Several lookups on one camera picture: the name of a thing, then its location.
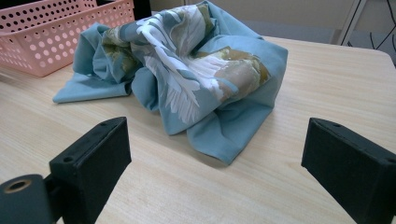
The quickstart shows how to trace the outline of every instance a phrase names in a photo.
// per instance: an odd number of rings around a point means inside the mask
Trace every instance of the floral patterned fabric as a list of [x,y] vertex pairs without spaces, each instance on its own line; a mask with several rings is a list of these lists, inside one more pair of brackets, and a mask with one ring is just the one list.
[[81,33],[56,103],[134,93],[167,133],[230,164],[274,107],[288,52],[210,2]]

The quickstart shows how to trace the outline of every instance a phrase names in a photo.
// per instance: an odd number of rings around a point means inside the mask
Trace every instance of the black cable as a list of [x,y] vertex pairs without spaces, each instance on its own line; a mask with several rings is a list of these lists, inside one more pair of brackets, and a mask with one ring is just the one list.
[[376,49],[379,49],[379,47],[381,47],[381,45],[388,39],[388,37],[392,34],[392,32],[396,29],[396,24],[393,26],[392,30],[388,33],[387,37],[384,38],[384,40],[382,40],[382,42],[378,45],[378,47],[376,47]]
[[[358,9],[359,9],[360,5],[361,5],[361,1],[359,1],[358,5],[356,6],[355,11],[353,12],[352,19],[350,20],[349,25],[348,25],[348,27],[346,28],[346,32],[347,32],[347,33],[349,32],[350,26],[352,25],[352,22],[353,22],[353,20],[354,20],[354,18],[355,18],[355,16],[356,16],[356,13],[358,12]],[[343,40],[341,41],[341,45],[344,45],[344,41],[346,40],[346,37],[347,37],[347,36],[344,35]]]
[[373,49],[375,49],[375,47],[374,47],[374,41],[373,41],[373,32],[370,32],[370,42],[372,43]]
[[390,5],[390,1],[387,0],[387,3],[388,3],[389,11],[390,11],[390,16],[392,17],[392,20],[393,20],[393,24],[396,25],[396,20],[395,20],[395,17],[393,15],[393,9],[392,9],[392,6]]
[[395,46],[395,35],[393,35],[392,36],[392,46],[393,46],[393,49],[395,50],[395,52],[396,52],[396,46]]

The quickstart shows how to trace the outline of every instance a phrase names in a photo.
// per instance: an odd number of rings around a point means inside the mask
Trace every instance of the cloth fold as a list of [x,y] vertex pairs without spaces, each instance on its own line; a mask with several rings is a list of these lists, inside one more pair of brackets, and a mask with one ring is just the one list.
[[231,164],[275,105],[288,51],[208,1],[80,35],[55,103],[132,92],[168,134]]

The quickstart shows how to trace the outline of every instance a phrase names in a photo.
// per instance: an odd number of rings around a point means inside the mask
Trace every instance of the pink plastic basket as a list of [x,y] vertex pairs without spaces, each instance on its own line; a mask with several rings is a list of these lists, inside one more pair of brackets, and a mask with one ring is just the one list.
[[0,64],[44,77],[73,62],[79,33],[133,21],[133,8],[132,0],[44,0],[0,10]]

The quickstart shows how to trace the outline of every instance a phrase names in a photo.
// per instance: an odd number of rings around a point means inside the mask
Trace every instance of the wooden table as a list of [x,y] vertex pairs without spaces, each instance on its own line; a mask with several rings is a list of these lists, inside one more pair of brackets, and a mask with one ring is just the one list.
[[354,223],[301,166],[308,120],[329,119],[396,153],[396,72],[380,51],[267,38],[290,51],[276,108],[230,166],[168,136],[131,95],[56,105],[72,76],[0,69],[0,182],[48,162],[106,119],[128,119],[133,161],[97,223]]

